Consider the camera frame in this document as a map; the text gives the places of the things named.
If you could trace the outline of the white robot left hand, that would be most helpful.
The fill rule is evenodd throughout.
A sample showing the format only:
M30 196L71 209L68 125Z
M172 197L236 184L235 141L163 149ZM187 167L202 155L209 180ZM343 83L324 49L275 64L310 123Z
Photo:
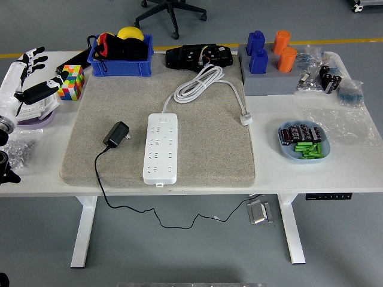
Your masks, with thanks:
M43 81L26 90L25 79L38 69L45 67L47 56L40 56L45 48L34 48L13 62L1 84L1 117L17 123L16 116L21 104L31 105L57 92L67 79L69 72L62 71L56 77Z

